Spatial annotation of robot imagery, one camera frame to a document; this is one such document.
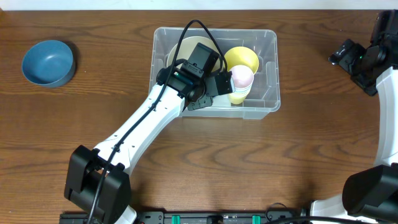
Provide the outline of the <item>yellow cup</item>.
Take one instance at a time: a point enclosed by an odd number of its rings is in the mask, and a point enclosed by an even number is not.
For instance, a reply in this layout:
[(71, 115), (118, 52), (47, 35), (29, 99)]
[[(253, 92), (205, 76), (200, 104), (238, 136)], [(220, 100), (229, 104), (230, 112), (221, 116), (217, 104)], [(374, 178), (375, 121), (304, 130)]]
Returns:
[(241, 104), (248, 96), (250, 89), (239, 90), (236, 89), (233, 93), (228, 95), (229, 102), (234, 105)]

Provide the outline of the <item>pink cup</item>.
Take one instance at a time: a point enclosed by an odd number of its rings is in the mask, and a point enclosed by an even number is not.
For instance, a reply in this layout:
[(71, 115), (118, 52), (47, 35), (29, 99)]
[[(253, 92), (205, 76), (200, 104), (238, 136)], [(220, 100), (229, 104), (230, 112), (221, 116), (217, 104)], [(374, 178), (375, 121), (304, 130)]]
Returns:
[(236, 88), (247, 88), (251, 86), (254, 81), (254, 73), (245, 65), (236, 65), (230, 69), (234, 86)]

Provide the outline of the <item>yellow small bowl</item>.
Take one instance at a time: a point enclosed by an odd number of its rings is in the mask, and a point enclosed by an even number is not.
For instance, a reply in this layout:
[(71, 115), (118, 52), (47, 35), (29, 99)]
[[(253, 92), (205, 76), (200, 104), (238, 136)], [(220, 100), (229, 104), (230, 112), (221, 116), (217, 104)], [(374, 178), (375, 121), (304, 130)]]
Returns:
[(259, 57), (247, 47), (233, 47), (224, 55), (227, 62), (227, 70), (230, 71), (234, 66), (244, 65), (249, 67), (253, 73), (259, 68)]

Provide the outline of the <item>cream large bowl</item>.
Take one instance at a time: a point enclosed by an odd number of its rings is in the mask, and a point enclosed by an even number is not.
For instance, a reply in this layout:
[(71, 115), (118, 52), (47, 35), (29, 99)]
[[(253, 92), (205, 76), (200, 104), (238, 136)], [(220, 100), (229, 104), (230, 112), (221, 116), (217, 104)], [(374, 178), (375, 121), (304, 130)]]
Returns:
[[(217, 50), (215, 44), (213, 43), (213, 41), (211, 39), (209, 39), (207, 37), (202, 37), (202, 36), (192, 36), (192, 37), (184, 38), (182, 40), (176, 60), (181, 59), (181, 58), (188, 60), (189, 56), (192, 54), (193, 49), (196, 47), (197, 43), (201, 43), (201, 44), (211, 48), (212, 50), (216, 51), (217, 53), (219, 53), (219, 51)], [(169, 53), (166, 67), (168, 67), (172, 64), (172, 60), (174, 58), (176, 49), (177, 49), (177, 44), (173, 47), (173, 49)], [(212, 72), (215, 72), (219, 68), (220, 68), (220, 59), (217, 60), (215, 66), (212, 69)]]

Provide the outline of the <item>dark blue bowl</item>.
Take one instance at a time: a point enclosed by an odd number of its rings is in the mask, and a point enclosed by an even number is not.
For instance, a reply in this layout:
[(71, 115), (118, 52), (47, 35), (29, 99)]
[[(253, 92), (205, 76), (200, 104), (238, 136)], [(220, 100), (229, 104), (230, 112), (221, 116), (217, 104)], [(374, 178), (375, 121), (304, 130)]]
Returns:
[(47, 88), (67, 84), (74, 76), (76, 62), (71, 48), (59, 40), (35, 44), (24, 55), (21, 70), (31, 83)]

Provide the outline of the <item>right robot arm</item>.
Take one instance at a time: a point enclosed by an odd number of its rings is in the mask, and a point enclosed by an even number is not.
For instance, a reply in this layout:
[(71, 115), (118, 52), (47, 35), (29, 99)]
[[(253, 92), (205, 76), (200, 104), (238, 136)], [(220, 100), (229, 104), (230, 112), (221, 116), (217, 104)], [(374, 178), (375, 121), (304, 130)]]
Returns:
[(312, 202), (309, 214), (316, 222), (397, 223), (397, 41), (363, 47), (348, 39), (330, 62), (377, 98), (377, 146), (371, 167), (349, 176), (339, 195)]

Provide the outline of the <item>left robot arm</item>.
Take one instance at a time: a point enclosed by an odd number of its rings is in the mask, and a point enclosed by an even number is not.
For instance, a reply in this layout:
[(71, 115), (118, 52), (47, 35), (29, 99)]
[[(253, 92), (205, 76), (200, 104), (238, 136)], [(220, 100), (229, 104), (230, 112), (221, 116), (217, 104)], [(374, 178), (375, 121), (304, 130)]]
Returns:
[(211, 106), (234, 91), (232, 73), (191, 65), (159, 71), (149, 96), (110, 137), (71, 154), (64, 196), (87, 212), (83, 223), (134, 223), (130, 176), (157, 135), (184, 110)]

